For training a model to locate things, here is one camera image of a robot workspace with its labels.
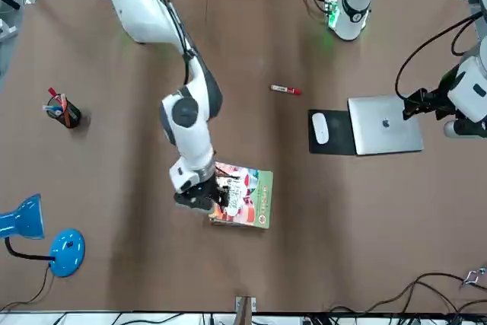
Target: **silver laptop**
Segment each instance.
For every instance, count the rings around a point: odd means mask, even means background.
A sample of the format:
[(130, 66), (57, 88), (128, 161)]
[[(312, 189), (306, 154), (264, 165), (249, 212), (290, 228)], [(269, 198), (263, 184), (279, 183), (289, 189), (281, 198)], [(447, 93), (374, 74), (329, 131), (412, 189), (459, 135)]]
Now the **silver laptop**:
[(421, 151), (418, 120), (403, 119), (404, 103), (396, 95), (349, 98), (358, 155)]

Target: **green light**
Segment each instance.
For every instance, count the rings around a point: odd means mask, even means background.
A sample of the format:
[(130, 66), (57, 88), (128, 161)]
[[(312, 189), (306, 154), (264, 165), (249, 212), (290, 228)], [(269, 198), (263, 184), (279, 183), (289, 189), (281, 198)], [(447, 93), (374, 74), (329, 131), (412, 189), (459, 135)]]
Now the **green light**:
[(338, 17), (340, 16), (340, 9), (338, 7), (335, 8), (334, 11), (331, 12), (328, 18), (328, 27), (335, 29), (336, 22), (338, 21)]

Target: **lamp base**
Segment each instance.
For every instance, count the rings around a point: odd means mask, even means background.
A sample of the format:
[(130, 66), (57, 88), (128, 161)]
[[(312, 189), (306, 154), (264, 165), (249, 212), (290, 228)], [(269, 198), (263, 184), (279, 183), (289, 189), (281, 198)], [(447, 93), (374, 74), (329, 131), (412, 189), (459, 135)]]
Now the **lamp base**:
[(56, 260), (49, 262), (53, 275), (57, 277), (70, 276), (83, 263), (83, 235), (74, 228), (61, 231), (54, 239), (49, 255), (56, 258)]

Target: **marker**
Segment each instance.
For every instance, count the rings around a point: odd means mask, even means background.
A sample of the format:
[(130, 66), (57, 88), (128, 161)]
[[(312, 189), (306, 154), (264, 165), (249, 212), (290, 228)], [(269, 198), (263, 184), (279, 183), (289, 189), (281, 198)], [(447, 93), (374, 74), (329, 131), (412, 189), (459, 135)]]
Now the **marker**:
[(49, 88), (48, 89), (49, 93), (58, 101), (61, 103), (61, 98), (59, 97), (59, 95), (56, 93), (56, 91), (54, 90), (54, 88)]
[(282, 93), (296, 94), (300, 95), (301, 91), (295, 88), (282, 87), (280, 85), (271, 85), (271, 91), (281, 91)]
[(66, 94), (61, 94), (61, 105), (62, 105), (62, 112), (64, 112), (64, 124), (66, 127), (70, 127), (71, 123), (69, 122), (69, 111), (68, 108), (68, 100), (66, 100)]

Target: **pen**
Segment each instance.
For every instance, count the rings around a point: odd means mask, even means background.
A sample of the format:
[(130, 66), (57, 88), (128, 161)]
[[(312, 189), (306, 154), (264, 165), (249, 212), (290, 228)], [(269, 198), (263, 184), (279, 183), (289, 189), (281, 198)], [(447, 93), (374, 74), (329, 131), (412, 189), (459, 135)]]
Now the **pen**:
[(271, 85), (271, 91), (281, 91), (282, 93), (300, 95), (301, 91), (296, 88), (282, 87), (281, 85)]
[(62, 113), (62, 107), (61, 106), (43, 106), (43, 110), (44, 111), (49, 110), (51, 112), (61, 112)]

